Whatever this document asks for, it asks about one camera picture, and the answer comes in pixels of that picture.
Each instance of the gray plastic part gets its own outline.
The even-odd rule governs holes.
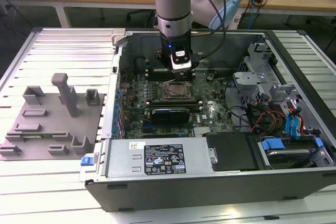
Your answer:
[[[69,149],[65,146],[65,144],[50,144],[48,152],[51,155],[68,155]]]
[[[17,145],[22,152],[19,156],[2,156],[0,160],[44,160],[44,159],[80,159],[83,155],[77,154],[71,147],[73,136],[82,142],[87,136],[90,146],[87,153],[93,151],[94,142],[97,137],[97,129],[103,106],[104,95],[100,94],[100,106],[87,106],[85,94],[77,94],[78,116],[71,118],[67,108],[62,105],[58,98],[59,94],[48,94],[39,97],[41,105],[28,105],[25,103],[18,114],[12,129],[5,137],[7,144]],[[44,109],[48,111],[47,116],[24,117],[22,113],[26,110]],[[15,132],[16,124],[40,124],[40,132]],[[69,150],[68,155],[51,155],[49,145],[65,144]]]
[[[97,89],[88,89],[85,94],[86,103],[88,106],[99,106],[99,94]]]
[[[29,105],[40,105],[38,97],[44,97],[40,86],[28,86],[23,93],[23,98]]]
[[[37,117],[37,116],[47,116],[47,110],[40,109],[40,110],[25,110],[22,113],[22,116],[25,118],[28,117]]]
[[[87,136],[84,136],[83,142],[79,142],[76,136],[73,136],[71,141],[71,148],[75,151],[76,154],[85,154],[88,153],[91,149],[91,144]]]
[[[77,117],[77,106],[74,95],[71,93],[70,88],[67,84],[68,75],[66,73],[54,73],[51,82],[59,90],[62,96],[62,101],[67,107],[69,114],[72,118]]]
[[[5,138],[9,141],[9,142],[24,142],[26,141],[23,137],[21,137],[20,135],[6,135]]]
[[[19,156],[21,149],[16,145],[0,146],[0,154],[3,156]]]
[[[14,128],[14,131],[20,132],[39,132],[41,131],[41,125],[39,123],[36,124],[17,124]]]
[[[57,141],[57,142],[63,142],[63,141],[67,141],[70,142],[72,141],[72,136],[69,132],[67,132],[66,135],[53,135],[52,138]]]
[[[78,95],[77,95],[77,93],[75,91],[75,88],[73,86],[69,86],[69,88],[70,88],[71,96],[74,99],[75,104],[77,104],[77,102],[78,102]],[[61,101],[61,104],[65,105],[62,96],[60,95],[58,98]]]

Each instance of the black cable on desk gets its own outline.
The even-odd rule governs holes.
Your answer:
[[[223,40],[222,42],[216,47],[214,48],[212,51],[210,51],[209,53],[207,53],[206,55],[203,55],[201,57],[201,59],[205,59],[209,56],[211,56],[212,54],[214,54],[215,52],[217,52],[221,47],[222,45],[224,44],[225,42],[225,39],[226,39],[226,29],[225,29],[225,18],[226,18],[226,0],[223,0],[224,2],[224,14],[223,14],[223,19],[221,20],[221,16],[220,16],[220,13],[218,12],[217,8],[215,8],[215,10],[217,10],[217,15],[218,15],[218,18],[219,20],[221,20],[221,23],[222,23],[222,28],[223,28]]]

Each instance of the electronic device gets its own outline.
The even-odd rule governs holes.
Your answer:
[[[193,36],[192,49],[220,34]],[[112,35],[102,140],[80,171],[103,210],[299,199],[336,184],[336,120],[289,55],[309,47],[303,35],[226,36],[222,50],[174,75],[156,58],[158,31]]]

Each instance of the motherboard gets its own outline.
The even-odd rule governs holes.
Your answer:
[[[187,81],[135,74],[121,84],[125,138],[195,137],[233,131],[223,100],[227,78],[196,72]]]

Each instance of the metal case panel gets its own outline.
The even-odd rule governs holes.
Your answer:
[[[85,187],[108,212],[300,199],[336,183],[336,173],[308,172],[93,183]]]

